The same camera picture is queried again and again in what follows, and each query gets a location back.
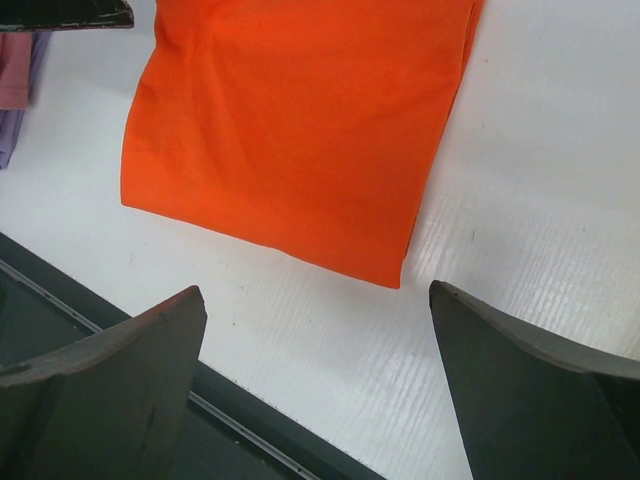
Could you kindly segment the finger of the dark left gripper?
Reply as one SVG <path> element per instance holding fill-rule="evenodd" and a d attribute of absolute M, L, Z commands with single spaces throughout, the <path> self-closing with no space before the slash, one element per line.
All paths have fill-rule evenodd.
<path fill-rule="evenodd" d="M 134 14 L 122 0 L 1 0 L 2 32 L 132 28 Z"/>

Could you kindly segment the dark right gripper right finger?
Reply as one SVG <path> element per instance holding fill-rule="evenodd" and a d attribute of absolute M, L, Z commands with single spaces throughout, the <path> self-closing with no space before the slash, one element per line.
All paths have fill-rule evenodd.
<path fill-rule="evenodd" d="M 476 479 L 636 479 L 639 363 L 510 316 L 445 282 L 429 303 Z"/>

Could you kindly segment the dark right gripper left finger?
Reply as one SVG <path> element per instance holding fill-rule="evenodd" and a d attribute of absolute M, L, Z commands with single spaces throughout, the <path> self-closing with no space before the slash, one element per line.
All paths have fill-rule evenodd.
<path fill-rule="evenodd" d="M 201 291 L 190 286 L 2 368 L 2 478 L 168 478 L 206 323 Z"/>

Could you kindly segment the orange t shirt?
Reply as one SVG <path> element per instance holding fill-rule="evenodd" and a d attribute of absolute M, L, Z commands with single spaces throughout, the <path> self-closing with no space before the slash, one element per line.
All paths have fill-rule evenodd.
<path fill-rule="evenodd" d="M 480 1 L 160 1 L 123 205 L 396 288 Z"/>

